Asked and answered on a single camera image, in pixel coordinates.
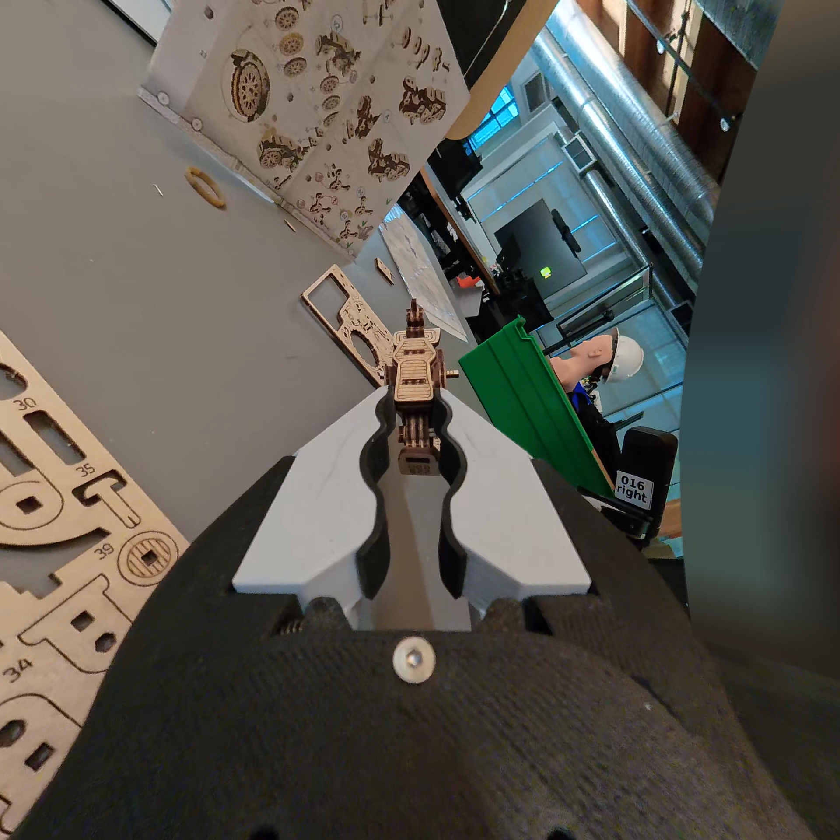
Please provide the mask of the large wooden puzzle sheet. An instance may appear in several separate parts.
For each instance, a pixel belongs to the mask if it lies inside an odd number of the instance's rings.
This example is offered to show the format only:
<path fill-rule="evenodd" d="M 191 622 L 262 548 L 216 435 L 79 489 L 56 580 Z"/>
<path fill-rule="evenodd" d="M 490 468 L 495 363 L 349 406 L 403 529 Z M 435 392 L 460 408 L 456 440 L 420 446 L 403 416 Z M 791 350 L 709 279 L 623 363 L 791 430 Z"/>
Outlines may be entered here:
<path fill-rule="evenodd" d="M 2 334 L 1 543 L 98 540 L 50 575 L 43 597 L 2 581 L 2 838 L 13 835 L 67 756 L 105 672 L 188 541 Z"/>

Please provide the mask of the wooden model motorcycle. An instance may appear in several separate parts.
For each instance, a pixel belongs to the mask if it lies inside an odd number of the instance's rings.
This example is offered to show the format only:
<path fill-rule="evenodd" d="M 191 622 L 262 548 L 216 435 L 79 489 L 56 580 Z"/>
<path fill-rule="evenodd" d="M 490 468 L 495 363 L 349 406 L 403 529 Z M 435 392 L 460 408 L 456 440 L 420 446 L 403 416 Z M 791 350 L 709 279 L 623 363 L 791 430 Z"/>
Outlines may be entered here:
<path fill-rule="evenodd" d="M 441 444 L 433 422 L 434 397 L 446 388 L 448 379 L 459 377 L 457 370 L 446 367 L 440 333 L 426 325 L 424 309 L 413 298 L 406 311 L 406 329 L 394 333 L 392 362 L 385 367 L 400 419 L 397 464 L 406 476 L 439 474 Z"/>

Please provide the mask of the wooden puzzle sheet round holes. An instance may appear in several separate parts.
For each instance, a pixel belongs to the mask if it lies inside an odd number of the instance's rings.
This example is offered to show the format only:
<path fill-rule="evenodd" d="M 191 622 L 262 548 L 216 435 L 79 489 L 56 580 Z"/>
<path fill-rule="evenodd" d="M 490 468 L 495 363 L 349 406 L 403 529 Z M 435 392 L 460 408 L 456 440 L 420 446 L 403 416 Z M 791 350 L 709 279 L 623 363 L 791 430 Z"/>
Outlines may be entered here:
<path fill-rule="evenodd" d="M 343 301 L 333 319 L 322 313 L 312 298 L 324 285 L 336 287 L 343 294 Z M 393 363 L 394 335 L 339 266 L 331 266 L 299 298 L 331 340 L 374 387 L 388 385 L 387 371 Z"/>

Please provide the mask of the printed instruction sheet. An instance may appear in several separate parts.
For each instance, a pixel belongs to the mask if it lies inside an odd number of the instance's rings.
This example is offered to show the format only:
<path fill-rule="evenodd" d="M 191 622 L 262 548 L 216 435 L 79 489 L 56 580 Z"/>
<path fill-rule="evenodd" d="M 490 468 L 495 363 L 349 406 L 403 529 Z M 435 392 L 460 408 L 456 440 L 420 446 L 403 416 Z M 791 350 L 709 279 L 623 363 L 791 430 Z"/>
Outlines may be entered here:
<path fill-rule="evenodd" d="M 354 260 L 469 101 L 444 12 L 174 2 L 140 96 Z"/>

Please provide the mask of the mannequin with white hard hat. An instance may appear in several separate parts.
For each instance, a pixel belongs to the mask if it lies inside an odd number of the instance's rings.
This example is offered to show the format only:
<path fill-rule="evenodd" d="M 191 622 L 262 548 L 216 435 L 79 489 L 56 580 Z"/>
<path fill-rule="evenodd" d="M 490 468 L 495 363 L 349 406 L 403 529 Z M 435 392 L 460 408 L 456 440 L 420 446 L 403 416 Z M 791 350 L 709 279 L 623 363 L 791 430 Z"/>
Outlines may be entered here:
<path fill-rule="evenodd" d="M 644 363 L 642 347 L 612 329 L 577 344 L 567 359 L 554 356 L 549 362 L 606 474 L 614 481 L 621 447 L 614 424 L 602 414 L 596 388 L 624 382 L 638 373 Z"/>

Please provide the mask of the black monitor screen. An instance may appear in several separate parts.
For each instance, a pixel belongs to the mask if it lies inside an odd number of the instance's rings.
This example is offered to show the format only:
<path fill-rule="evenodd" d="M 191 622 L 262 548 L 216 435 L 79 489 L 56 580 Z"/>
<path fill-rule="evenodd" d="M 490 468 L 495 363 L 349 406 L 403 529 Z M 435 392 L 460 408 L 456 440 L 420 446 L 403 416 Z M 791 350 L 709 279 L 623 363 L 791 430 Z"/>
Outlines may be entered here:
<path fill-rule="evenodd" d="M 543 298 L 586 275 L 582 247 L 559 211 L 538 200 L 495 233 L 500 246 L 498 265 L 520 270 L 533 280 Z"/>

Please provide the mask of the green plastic bin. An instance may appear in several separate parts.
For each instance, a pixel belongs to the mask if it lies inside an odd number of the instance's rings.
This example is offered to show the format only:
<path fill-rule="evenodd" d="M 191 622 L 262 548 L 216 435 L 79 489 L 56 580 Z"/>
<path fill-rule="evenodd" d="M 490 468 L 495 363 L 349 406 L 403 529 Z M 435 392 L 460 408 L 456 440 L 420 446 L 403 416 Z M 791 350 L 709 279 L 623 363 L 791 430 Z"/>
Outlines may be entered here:
<path fill-rule="evenodd" d="M 577 489 L 614 486 L 538 342 L 517 317 L 459 360 L 491 423 Z"/>

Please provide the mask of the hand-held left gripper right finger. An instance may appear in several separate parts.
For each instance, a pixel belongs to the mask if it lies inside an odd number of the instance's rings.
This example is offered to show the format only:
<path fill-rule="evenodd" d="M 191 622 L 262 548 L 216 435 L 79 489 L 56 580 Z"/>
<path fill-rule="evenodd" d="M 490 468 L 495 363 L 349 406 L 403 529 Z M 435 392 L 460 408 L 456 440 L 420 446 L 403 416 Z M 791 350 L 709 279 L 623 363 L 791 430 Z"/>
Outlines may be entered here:
<path fill-rule="evenodd" d="M 439 573 L 473 626 L 498 600 L 587 594 L 592 578 L 532 457 L 450 391 L 436 390 L 432 418 L 448 484 Z"/>

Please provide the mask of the silver ventilation duct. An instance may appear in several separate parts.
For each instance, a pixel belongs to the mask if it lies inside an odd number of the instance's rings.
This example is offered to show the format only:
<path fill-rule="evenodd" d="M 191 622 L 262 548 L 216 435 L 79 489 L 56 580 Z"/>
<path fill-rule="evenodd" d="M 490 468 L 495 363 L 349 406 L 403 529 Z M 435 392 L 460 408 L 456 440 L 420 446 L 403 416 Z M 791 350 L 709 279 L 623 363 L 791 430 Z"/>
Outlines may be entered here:
<path fill-rule="evenodd" d="M 718 184 L 576 3 L 558 4 L 531 52 L 602 168 L 697 291 Z"/>

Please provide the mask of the grey desk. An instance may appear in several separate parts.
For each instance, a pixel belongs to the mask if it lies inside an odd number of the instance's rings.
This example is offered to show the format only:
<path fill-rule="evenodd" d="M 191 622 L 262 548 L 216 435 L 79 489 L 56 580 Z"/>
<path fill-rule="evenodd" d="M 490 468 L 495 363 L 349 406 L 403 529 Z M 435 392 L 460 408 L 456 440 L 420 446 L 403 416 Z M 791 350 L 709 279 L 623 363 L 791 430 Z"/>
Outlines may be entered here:
<path fill-rule="evenodd" d="M 2 2 L 2 332 L 181 534 L 373 393 L 301 303 L 336 256 L 138 97 L 102 2 Z"/>

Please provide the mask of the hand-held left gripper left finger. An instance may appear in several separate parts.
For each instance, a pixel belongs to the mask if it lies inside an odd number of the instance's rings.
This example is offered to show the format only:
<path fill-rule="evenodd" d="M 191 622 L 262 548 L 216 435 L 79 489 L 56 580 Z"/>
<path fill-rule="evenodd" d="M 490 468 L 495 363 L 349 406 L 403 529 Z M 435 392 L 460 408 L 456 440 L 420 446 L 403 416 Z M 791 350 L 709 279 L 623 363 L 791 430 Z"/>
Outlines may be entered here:
<path fill-rule="evenodd" d="M 382 387 L 294 455 L 233 578 L 239 594 L 332 598 L 353 629 L 369 623 L 390 564 L 380 482 L 396 424 Z"/>

